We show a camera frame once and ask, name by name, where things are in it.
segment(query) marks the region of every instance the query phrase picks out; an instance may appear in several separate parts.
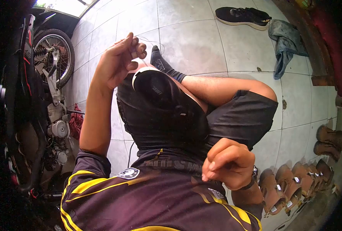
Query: floor stain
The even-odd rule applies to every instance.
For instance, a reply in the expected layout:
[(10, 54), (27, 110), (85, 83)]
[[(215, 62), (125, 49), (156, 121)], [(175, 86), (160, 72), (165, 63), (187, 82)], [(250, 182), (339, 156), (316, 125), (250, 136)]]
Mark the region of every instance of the floor stain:
[(285, 99), (283, 99), (283, 110), (285, 110), (286, 107), (287, 107), (287, 103), (286, 103)]

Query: blue rag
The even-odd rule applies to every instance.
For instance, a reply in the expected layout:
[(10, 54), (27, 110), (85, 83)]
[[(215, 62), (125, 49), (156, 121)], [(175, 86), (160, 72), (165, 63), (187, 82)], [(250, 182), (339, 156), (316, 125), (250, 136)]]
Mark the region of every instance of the blue rag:
[(279, 80), (285, 72), (285, 68), (293, 58), (293, 54), (306, 56), (305, 48), (301, 43), (301, 34), (295, 27), (279, 19), (273, 19), (268, 26), (268, 35), (276, 41), (276, 70), (274, 79)]

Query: black sock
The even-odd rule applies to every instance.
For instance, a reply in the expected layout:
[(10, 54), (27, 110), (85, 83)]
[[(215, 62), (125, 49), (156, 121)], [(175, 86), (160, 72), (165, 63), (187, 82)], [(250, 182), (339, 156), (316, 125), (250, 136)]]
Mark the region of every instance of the black sock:
[(152, 49), (152, 55), (150, 57), (150, 64), (155, 66), (158, 70), (162, 71), (165, 74), (168, 74), (172, 78), (174, 78), (176, 81), (181, 83), (183, 78), (186, 76), (185, 74), (175, 71), (168, 62), (166, 62), (158, 49), (158, 46), (154, 46)]

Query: red cloth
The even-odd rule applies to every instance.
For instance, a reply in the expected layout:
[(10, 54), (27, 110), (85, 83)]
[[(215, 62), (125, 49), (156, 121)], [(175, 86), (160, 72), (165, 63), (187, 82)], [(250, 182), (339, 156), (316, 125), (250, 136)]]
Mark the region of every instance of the red cloth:
[(311, 11), (314, 25), (325, 40), (333, 66), (334, 80), (338, 95), (342, 97), (342, 35), (334, 23), (332, 16), (321, 7)]
[[(77, 104), (75, 104), (75, 110), (81, 112)], [(71, 136), (76, 140), (80, 140), (80, 133), (83, 122), (84, 118), (81, 114), (71, 113), (71, 120), (70, 122), (68, 122), (68, 124), (70, 125)]]

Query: left hand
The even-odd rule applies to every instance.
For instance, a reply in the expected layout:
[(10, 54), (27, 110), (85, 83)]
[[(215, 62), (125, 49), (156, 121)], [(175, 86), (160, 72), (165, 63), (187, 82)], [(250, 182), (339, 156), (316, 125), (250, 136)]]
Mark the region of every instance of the left hand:
[(135, 58), (146, 57), (146, 45), (130, 32), (104, 51), (95, 70), (93, 80), (113, 90), (127, 76), (129, 71), (138, 68)]
[(255, 156), (246, 145), (222, 138), (208, 152), (202, 180), (219, 180), (231, 190), (239, 190), (252, 180)]

